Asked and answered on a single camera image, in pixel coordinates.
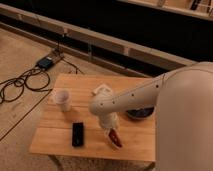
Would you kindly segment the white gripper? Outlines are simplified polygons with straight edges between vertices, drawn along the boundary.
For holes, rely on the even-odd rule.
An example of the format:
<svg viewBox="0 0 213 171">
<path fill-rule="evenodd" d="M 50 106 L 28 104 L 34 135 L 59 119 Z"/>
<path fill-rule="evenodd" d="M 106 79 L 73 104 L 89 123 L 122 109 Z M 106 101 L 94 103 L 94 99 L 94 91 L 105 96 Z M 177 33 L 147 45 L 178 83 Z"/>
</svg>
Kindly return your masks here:
<svg viewBox="0 0 213 171">
<path fill-rule="evenodd" d="M 112 147 L 115 147 L 113 141 L 109 137 L 109 129 L 115 129 L 116 133 L 120 135 L 120 128 L 119 128 L 119 119 L 116 113 L 110 113 L 107 115 L 102 115 L 99 117 L 99 124 L 100 126 L 105 129 L 104 136 L 108 144 Z"/>
</svg>

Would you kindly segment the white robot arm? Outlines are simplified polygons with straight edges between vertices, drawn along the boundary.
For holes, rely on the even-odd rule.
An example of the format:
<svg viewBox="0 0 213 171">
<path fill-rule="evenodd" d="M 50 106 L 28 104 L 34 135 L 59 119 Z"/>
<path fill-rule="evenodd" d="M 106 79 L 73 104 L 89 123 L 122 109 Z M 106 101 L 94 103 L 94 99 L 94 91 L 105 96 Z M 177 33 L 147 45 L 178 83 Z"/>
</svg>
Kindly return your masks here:
<svg viewBox="0 0 213 171">
<path fill-rule="evenodd" d="M 92 114 L 156 109 L 156 171 L 213 171 L 213 62 L 199 62 L 117 95 L 98 94 Z"/>
</svg>

